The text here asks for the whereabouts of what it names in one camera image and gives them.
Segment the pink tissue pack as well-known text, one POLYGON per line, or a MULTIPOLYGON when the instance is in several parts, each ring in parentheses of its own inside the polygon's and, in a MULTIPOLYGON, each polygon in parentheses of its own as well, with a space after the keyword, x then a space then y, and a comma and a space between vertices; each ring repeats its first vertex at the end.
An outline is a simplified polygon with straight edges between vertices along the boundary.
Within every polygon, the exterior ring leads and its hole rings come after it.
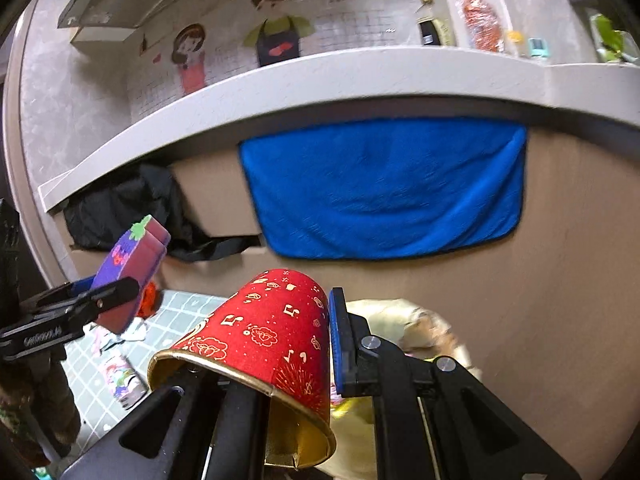
POLYGON ((148 387, 123 356, 110 356, 105 363, 108 391, 124 410, 130 410, 148 393, 148 387))

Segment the red paper cup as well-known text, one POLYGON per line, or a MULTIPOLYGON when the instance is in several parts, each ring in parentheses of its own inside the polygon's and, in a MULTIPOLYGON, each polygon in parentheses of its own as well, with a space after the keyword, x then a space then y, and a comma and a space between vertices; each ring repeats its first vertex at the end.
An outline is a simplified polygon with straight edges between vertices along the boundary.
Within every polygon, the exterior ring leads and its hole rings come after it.
POLYGON ((326 293, 288 269, 262 272, 172 346, 156 352, 157 389, 186 364, 270 398, 265 463, 303 469, 330 458, 330 335, 326 293))

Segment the yellow trash bag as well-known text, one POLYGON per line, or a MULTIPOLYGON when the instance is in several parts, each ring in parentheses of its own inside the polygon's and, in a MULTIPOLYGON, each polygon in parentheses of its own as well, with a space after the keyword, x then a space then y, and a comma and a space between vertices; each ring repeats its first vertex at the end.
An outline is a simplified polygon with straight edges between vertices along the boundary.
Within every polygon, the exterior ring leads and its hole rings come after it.
MULTIPOLYGON (((405 299, 354 300, 346 309, 365 318, 372 335, 396 344, 408 356, 423 361, 451 356, 476 379, 482 378, 466 345, 438 313, 405 299)), ((330 417, 336 450, 318 469, 332 479, 375 479, 372 401, 346 399, 332 387, 330 417)))

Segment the grey kitchen countertop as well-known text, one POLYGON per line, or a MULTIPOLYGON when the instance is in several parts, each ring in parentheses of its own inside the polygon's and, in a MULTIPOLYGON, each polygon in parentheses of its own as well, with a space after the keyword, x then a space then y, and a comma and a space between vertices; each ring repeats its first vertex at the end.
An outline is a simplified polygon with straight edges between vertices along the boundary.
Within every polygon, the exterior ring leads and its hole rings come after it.
POLYGON ((401 116, 515 120, 639 157, 639 71, 547 65, 455 48, 376 47, 304 56, 217 82, 128 127, 41 185, 52 210, 115 169, 306 125, 401 116))

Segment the red plastic bag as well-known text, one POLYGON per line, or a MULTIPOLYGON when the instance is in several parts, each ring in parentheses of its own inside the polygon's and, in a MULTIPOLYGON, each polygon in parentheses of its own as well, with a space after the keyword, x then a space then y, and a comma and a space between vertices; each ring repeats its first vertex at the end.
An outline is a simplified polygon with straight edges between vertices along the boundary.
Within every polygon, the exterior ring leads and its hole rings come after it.
POLYGON ((162 296, 160 296, 156 284, 149 282, 149 284, 145 286, 145 289, 143 289, 137 317, 143 318, 144 320, 150 318, 157 312, 161 302, 162 296))

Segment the black cloth bag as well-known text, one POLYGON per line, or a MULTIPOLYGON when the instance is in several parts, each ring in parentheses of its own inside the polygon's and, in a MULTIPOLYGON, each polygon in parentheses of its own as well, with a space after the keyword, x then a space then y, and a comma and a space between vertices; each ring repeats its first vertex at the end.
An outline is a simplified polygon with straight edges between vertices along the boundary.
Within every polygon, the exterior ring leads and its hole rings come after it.
POLYGON ((63 214, 74 246, 92 252, 108 252, 130 226, 147 216, 168 232, 168 255, 183 262, 220 260, 260 245, 256 235, 207 234, 188 216, 183 199, 168 168, 141 164, 74 194, 63 214))

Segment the green checkered tablecloth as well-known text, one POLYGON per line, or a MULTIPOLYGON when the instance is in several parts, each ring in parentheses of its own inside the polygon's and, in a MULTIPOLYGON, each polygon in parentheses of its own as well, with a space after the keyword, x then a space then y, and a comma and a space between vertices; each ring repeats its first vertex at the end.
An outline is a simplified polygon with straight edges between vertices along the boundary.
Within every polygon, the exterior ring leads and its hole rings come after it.
POLYGON ((103 360, 113 353, 123 356, 140 378, 145 379, 146 368, 155 352, 171 346, 223 302, 224 298, 219 296, 165 290, 162 292, 160 310, 145 321, 144 339, 125 340, 99 354, 96 350, 96 330, 90 327, 84 338, 66 347, 67 359, 63 362, 63 368, 80 414, 79 436, 70 457, 85 452, 128 414, 107 387, 103 360))

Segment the blue towel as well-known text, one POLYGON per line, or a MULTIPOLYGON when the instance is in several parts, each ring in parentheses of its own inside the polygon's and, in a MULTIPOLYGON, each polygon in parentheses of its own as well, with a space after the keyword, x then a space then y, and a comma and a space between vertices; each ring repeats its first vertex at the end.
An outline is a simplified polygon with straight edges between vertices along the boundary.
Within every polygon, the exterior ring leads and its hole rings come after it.
POLYGON ((521 220, 527 128, 395 118, 256 136, 239 156, 278 255, 392 260, 501 240, 521 220))

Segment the small teal cup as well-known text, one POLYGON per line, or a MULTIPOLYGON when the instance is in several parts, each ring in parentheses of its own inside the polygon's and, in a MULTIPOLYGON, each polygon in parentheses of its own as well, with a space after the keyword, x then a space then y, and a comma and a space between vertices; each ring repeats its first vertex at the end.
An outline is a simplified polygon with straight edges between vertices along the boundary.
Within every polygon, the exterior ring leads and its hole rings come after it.
POLYGON ((547 41, 542 38, 528 38, 528 52, 532 60, 548 60, 549 48, 547 41))

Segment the orange patterned bottle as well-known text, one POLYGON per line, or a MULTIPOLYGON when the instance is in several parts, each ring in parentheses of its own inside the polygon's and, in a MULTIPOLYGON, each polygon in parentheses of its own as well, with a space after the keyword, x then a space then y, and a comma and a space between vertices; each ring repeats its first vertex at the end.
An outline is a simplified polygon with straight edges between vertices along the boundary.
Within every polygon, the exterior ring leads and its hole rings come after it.
POLYGON ((461 0, 462 16, 476 50, 503 52, 503 33, 495 9, 487 0, 461 0))

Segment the green plant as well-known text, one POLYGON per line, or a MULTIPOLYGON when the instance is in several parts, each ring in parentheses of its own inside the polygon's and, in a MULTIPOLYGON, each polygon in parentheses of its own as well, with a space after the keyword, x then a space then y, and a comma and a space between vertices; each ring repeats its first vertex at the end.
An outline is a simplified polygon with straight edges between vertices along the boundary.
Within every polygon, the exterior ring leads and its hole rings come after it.
POLYGON ((589 23, 601 62, 639 65, 639 47, 629 32, 615 29, 612 21, 601 13, 592 14, 589 23))

